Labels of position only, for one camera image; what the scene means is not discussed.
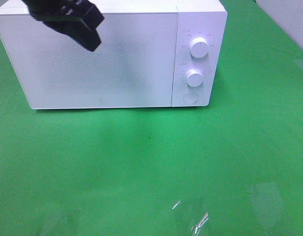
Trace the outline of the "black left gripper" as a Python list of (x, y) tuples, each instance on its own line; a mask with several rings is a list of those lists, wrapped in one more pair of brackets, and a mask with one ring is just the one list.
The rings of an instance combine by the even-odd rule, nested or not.
[(51, 29), (69, 36), (88, 51), (101, 44), (96, 28), (104, 16), (88, 0), (23, 0), (29, 14)]

